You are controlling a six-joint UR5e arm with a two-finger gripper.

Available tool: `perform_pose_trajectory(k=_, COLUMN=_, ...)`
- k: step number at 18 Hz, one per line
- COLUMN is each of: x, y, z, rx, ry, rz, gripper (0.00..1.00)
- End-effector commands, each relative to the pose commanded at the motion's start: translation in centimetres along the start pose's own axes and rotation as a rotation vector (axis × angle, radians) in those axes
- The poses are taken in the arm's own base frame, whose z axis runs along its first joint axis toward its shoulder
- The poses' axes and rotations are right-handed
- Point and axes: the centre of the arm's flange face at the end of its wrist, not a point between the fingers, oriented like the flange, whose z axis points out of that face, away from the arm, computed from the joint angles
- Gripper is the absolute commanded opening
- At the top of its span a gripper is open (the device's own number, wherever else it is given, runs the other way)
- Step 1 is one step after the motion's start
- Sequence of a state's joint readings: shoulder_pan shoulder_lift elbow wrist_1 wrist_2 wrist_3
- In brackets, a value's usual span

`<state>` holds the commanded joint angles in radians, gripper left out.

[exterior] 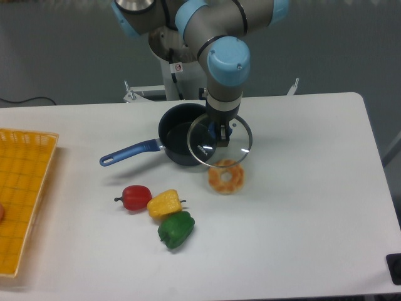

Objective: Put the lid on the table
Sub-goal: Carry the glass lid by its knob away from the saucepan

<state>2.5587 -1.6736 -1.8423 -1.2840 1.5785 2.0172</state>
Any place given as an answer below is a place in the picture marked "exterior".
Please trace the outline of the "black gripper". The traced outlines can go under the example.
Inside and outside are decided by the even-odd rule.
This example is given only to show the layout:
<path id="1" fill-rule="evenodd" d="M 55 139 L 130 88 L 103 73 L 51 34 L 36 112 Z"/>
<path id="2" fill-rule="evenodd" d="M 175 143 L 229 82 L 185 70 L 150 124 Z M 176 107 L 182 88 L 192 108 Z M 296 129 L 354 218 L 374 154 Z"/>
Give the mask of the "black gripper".
<path id="1" fill-rule="evenodd" d="M 213 121 L 209 124 L 209 134 L 214 140 L 218 139 L 218 147 L 227 147 L 229 145 L 231 130 L 228 123 L 237 116 L 238 111 L 239 106 L 232 110 L 221 111 L 206 105 L 206 114 Z M 219 138 L 216 124 L 220 126 Z"/>

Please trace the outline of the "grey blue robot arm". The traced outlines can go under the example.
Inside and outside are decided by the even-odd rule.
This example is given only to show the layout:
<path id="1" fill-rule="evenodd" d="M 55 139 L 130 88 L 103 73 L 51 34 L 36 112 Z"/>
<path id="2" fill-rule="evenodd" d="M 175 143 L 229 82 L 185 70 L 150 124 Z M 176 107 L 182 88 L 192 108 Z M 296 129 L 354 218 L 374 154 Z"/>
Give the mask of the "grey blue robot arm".
<path id="1" fill-rule="evenodd" d="M 131 36 L 162 28 L 180 36 L 206 74 L 206 112 L 217 146 L 226 147 L 251 70 L 241 38 L 285 18 L 289 1 L 112 1 L 112 8 Z"/>

